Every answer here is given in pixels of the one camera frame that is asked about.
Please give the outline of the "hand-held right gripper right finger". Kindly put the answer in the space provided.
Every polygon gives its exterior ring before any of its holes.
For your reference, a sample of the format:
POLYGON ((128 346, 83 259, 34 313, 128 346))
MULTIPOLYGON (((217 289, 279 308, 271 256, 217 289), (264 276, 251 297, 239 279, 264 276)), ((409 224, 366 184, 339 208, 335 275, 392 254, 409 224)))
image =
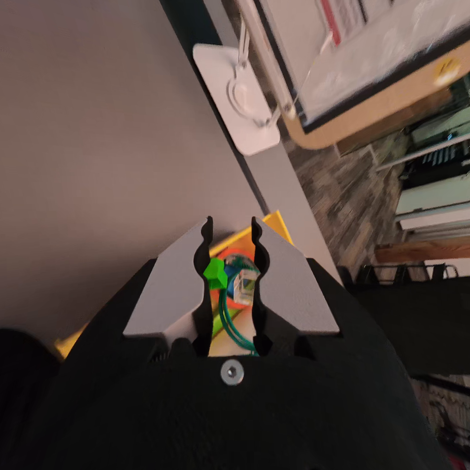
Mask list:
POLYGON ((260 271, 252 306, 258 355, 294 355, 311 336, 337 336, 340 328, 303 253, 257 217, 251 238, 260 271))

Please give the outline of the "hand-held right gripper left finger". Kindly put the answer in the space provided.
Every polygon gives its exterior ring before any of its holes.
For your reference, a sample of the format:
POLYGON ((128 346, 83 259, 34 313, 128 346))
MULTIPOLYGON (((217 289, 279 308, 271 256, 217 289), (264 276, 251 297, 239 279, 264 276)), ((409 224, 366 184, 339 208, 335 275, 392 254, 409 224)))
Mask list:
POLYGON ((208 280, 213 219, 206 217, 156 258, 123 330, 126 338, 159 338, 170 349, 187 339, 198 356, 208 356, 213 314, 208 280))

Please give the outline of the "yellow plastic bin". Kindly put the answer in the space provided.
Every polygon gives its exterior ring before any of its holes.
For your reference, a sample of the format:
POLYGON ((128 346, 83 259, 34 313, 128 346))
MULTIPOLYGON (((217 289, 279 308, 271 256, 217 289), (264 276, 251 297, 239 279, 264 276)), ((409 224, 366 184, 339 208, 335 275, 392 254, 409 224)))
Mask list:
MULTIPOLYGON (((288 232, 288 229, 285 225, 285 222, 279 211, 275 211, 267 216, 265 216, 262 221, 272 228, 276 233, 278 233, 282 238, 284 238, 288 243, 293 244, 291 235, 288 232)), ((211 258, 218 258, 218 255, 226 249, 236 249, 247 251, 251 255, 255 255, 255 246, 252 242, 251 235, 251 226, 245 228, 244 230, 232 234, 231 236, 224 239, 222 242, 216 244, 209 249, 209 255, 211 258)), ((70 336, 57 339, 54 342, 54 348, 57 350, 59 355, 65 359, 70 351, 72 350, 74 344, 83 333, 85 328, 88 326, 88 322, 78 331, 72 333, 70 336)))

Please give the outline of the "wooden support post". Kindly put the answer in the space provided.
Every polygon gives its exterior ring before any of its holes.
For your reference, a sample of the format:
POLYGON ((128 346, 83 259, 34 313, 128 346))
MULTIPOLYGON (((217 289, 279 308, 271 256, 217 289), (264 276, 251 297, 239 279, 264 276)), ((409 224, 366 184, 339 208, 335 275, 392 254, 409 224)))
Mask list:
POLYGON ((470 237, 433 239, 418 242, 377 245, 375 258, 380 263, 407 263, 470 257, 470 237))

